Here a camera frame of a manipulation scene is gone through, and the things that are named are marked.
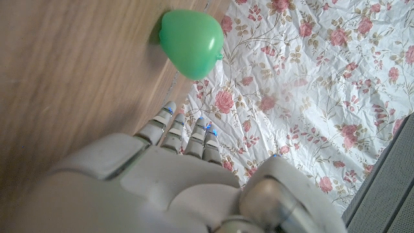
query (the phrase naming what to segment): pink rose pattern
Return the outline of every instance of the pink rose pattern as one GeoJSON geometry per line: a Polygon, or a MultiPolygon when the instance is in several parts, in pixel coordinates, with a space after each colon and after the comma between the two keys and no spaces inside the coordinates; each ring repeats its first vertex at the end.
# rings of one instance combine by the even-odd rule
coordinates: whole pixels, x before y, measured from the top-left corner
{"type": "Polygon", "coordinates": [[[342,28],[337,28],[331,34],[331,43],[332,45],[344,45],[347,43],[347,36],[345,30],[342,28]]]}
{"type": "Polygon", "coordinates": [[[232,18],[230,18],[229,16],[224,16],[223,20],[221,20],[220,25],[221,29],[223,30],[223,34],[227,36],[227,32],[230,32],[233,29],[232,18]]]}
{"type": "Polygon", "coordinates": [[[276,154],[343,212],[414,110],[414,3],[404,1],[232,1],[224,58],[180,110],[184,140],[206,117],[241,184],[276,154]]]}
{"type": "Polygon", "coordinates": [[[227,91],[219,91],[215,96],[215,106],[220,109],[221,113],[229,113],[230,108],[233,107],[233,96],[227,91]]]}
{"type": "Polygon", "coordinates": [[[371,30],[373,27],[373,22],[369,20],[368,17],[363,17],[361,22],[358,24],[358,31],[359,33],[365,34],[371,30]]]}
{"type": "Polygon", "coordinates": [[[332,191],[332,183],[329,177],[322,177],[319,181],[319,187],[325,193],[332,191]]]}

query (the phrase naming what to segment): robotic hand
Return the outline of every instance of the robotic hand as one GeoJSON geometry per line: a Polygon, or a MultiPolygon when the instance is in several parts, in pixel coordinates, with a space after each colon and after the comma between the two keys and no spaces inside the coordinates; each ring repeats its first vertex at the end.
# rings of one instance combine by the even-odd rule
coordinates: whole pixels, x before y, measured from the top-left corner
{"type": "Polygon", "coordinates": [[[184,155],[184,115],[167,103],[134,137],[106,136],[67,157],[32,190],[12,232],[346,232],[326,197],[280,157],[244,190],[221,167],[217,133],[198,119],[184,155]]]}

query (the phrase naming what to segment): green plastic toy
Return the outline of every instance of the green plastic toy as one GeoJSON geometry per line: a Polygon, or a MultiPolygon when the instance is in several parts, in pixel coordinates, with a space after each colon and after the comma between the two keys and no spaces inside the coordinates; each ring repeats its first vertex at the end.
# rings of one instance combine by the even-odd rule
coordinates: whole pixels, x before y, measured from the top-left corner
{"type": "Polygon", "coordinates": [[[161,47],[177,70],[191,80],[204,78],[214,67],[224,37],[220,24],[208,14],[173,10],[162,17],[161,47]]]}

